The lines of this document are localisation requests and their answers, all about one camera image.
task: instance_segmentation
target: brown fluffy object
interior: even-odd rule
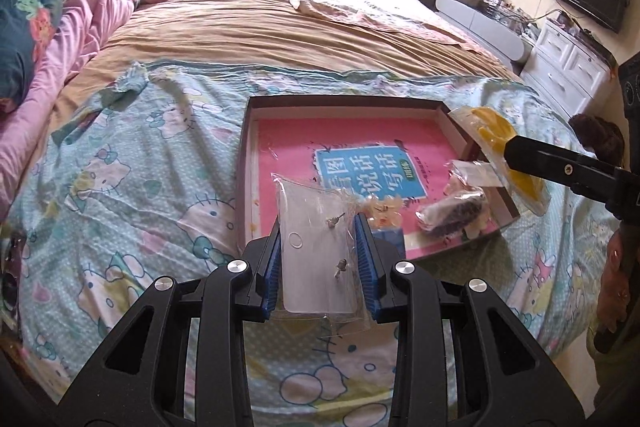
[[[616,124],[599,116],[576,114],[569,119],[575,136],[585,148],[593,149],[598,160],[622,167],[625,139]]]

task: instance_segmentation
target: open shallow box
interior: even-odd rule
[[[442,102],[351,95],[254,96],[249,99],[238,156],[236,230],[239,250],[269,235],[278,215],[276,173],[306,184],[346,187],[381,199],[404,200],[402,233],[407,259],[459,247],[459,233],[430,239],[415,211],[444,197],[445,166],[479,159],[474,140],[449,118]],[[486,188],[492,218],[481,241],[520,217],[502,188]]]

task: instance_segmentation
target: pillow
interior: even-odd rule
[[[24,101],[61,14],[62,0],[0,0],[0,114]]]

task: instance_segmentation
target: floral blanket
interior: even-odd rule
[[[504,80],[135,64],[52,134],[2,228],[4,244],[12,230],[27,233],[22,355],[53,399],[153,279],[204,277],[236,253],[234,169],[244,108],[250,96],[283,93],[487,105],[519,134],[582,151],[533,90]],[[602,204],[559,185],[549,189],[544,217],[516,201],[522,217],[500,237],[424,266],[451,282],[488,281],[553,355],[588,323],[606,242],[617,224]],[[360,332],[346,325],[327,339],[321,326],[304,322],[247,324],[256,425],[372,427],[386,421],[396,334],[395,325]],[[190,352],[187,415],[193,414],[194,356]]]

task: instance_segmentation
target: yellow item in plastic bag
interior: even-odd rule
[[[504,160],[506,144],[516,136],[511,123],[490,107],[461,107],[449,115],[478,142],[484,155],[524,200],[527,208],[542,216],[550,200],[545,181],[511,170]]]

